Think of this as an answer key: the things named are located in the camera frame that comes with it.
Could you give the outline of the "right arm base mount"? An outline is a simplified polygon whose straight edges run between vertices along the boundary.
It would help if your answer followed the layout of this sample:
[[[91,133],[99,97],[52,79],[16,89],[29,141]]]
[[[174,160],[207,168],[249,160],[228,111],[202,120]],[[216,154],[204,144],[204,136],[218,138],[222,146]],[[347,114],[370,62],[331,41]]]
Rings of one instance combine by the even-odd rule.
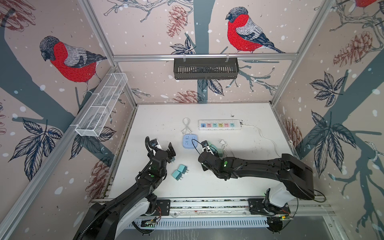
[[[273,217],[291,214],[288,204],[285,204],[283,207],[276,207],[262,198],[248,199],[248,204],[251,215]]]

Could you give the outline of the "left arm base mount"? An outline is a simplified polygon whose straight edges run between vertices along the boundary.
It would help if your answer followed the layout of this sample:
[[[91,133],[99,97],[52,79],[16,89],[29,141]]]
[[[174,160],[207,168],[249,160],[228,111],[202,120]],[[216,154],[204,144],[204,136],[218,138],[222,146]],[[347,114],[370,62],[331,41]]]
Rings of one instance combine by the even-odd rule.
[[[152,201],[145,216],[169,216],[171,208],[170,200],[157,199],[156,202]]]

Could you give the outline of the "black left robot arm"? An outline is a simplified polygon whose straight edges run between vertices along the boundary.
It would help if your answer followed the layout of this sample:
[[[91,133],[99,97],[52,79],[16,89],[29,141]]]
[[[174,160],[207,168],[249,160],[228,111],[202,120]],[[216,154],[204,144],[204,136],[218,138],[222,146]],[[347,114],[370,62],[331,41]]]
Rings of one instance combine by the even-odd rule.
[[[157,139],[145,139],[149,162],[135,177],[135,183],[125,192],[101,205],[93,204],[84,217],[75,240],[114,240],[135,219],[156,211],[154,191],[167,177],[167,164],[175,159],[176,152],[169,143],[166,150],[159,148]]]

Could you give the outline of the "blue square socket hub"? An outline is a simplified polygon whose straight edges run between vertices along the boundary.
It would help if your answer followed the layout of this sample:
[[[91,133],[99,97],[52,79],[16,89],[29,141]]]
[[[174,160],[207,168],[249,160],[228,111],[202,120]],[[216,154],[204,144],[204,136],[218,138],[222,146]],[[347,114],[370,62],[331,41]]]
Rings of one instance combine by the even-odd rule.
[[[194,149],[198,147],[198,136],[195,134],[185,134],[182,145],[185,149]]]

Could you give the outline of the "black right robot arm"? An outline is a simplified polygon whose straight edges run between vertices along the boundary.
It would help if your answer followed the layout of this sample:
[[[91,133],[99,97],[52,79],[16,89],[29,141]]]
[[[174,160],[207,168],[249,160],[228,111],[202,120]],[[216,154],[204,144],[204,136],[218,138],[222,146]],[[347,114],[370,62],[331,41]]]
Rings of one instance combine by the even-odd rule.
[[[220,158],[217,150],[207,141],[200,143],[202,153],[198,161],[204,171],[210,170],[217,178],[225,181],[245,177],[271,179],[280,182],[267,188],[263,199],[249,199],[252,215],[273,217],[289,215],[288,202],[315,199],[313,170],[290,154],[282,154],[272,160],[243,160],[236,157]]]

